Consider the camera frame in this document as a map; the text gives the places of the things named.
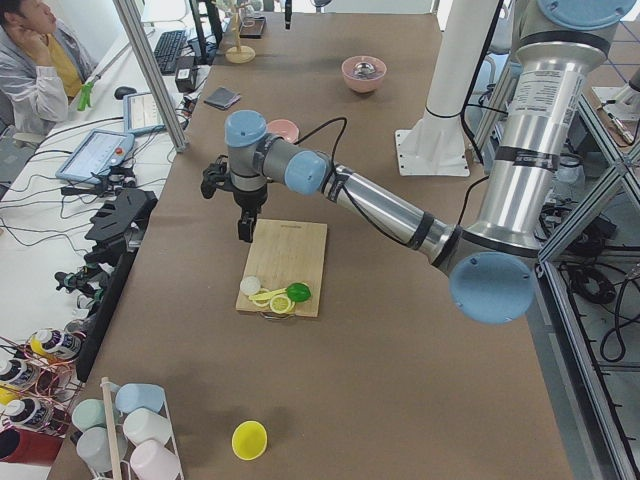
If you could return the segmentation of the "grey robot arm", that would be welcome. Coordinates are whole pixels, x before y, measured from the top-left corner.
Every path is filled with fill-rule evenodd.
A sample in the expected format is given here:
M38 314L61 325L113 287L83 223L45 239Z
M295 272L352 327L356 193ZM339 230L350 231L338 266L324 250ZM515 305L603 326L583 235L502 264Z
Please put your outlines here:
M253 110L225 121L226 182L251 221L266 201L269 182L301 195L321 194L424 254L448 277L451 298L466 316L488 324L512 321L534 297L534 225L584 82L606 59L631 7L628 1L525 4L514 40L522 70L478 217L467 227L445 223L330 156L270 133Z

